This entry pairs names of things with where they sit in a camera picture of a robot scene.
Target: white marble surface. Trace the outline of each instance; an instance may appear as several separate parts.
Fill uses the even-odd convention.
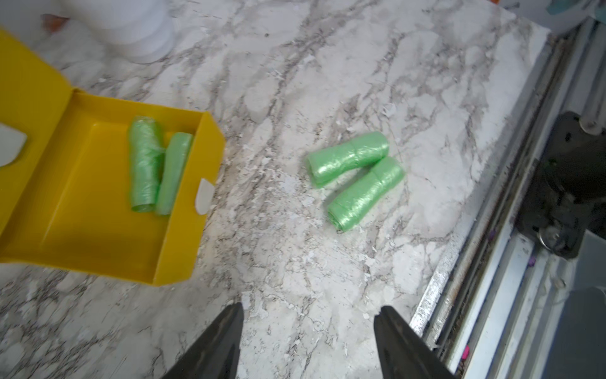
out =
[[[89,92],[212,112],[227,147],[193,276],[1,266],[0,377],[158,378],[233,301],[240,379],[381,377],[373,315],[410,319],[547,31],[485,0],[171,9],[178,45],[154,64],[77,22],[34,49]],[[315,190],[302,160],[370,130],[408,175],[339,234],[325,202],[355,173]]]

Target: green bag roll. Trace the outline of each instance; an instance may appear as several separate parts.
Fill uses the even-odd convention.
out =
[[[153,118],[137,116],[128,129],[128,141],[131,209],[151,212],[158,198],[164,162],[160,126]]]
[[[193,135],[181,132],[175,133],[170,139],[166,149],[164,174],[156,204],[156,214],[158,215],[169,215],[173,210],[192,141]]]
[[[403,178],[402,167],[395,159],[386,156],[328,205],[330,222],[339,230],[344,232],[350,230],[360,222],[381,196],[394,188]]]
[[[387,156],[389,142],[380,132],[366,133],[349,142],[307,156],[311,183],[324,187],[342,173],[369,166]]]

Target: yellow box lid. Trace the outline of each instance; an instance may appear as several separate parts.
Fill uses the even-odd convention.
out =
[[[70,83],[0,29],[0,122],[27,134],[18,158],[0,169],[0,234],[72,97]]]

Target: pink object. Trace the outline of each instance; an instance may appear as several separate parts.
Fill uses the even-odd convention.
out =
[[[461,355],[461,359],[466,360],[467,357],[469,357],[469,345],[465,347],[465,350],[463,350],[463,355]]]

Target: green plastic bag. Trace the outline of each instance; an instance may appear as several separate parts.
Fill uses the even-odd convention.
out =
[[[153,118],[137,116],[128,129],[130,205],[135,212],[154,210],[164,163],[162,132]]]
[[[380,161],[388,152],[387,138],[380,132],[372,132],[311,153],[307,156],[311,183],[316,188],[324,187],[346,171]]]
[[[156,204],[156,214],[158,215],[169,215],[173,210],[192,141],[193,135],[182,132],[175,133],[170,139],[166,149],[164,174]]]
[[[328,205],[328,218],[337,229],[350,230],[375,205],[381,196],[404,178],[398,162],[386,156]]]

